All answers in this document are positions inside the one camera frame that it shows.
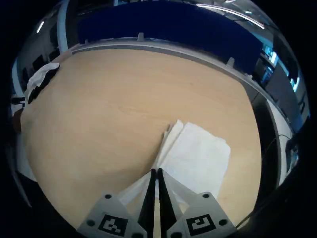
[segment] white towel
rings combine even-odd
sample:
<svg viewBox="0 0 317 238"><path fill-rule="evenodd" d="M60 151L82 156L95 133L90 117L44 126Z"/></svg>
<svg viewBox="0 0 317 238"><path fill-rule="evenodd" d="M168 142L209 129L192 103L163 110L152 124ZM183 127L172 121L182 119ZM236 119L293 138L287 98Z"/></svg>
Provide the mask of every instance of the white towel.
<svg viewBox="0 0 317 238"><path fill-rule="evenodd" d="M165 132L153 168L162 168L195 193L211 192L217 198L229 157L224 139L178 120Z"/></svg>
<svg viewBox="0 0 317 238"><path fill-rule="evenodd" d="M59 67L59 63L48 63L44 66L42 66L38 71L36 71L33 76L29 79L27 83L27 89L24 92L25 95L25 101L29 101L29 96L31 92L37 87L41 85L43 82L45 75L48 71L52 69L57 69Z"/></svg>

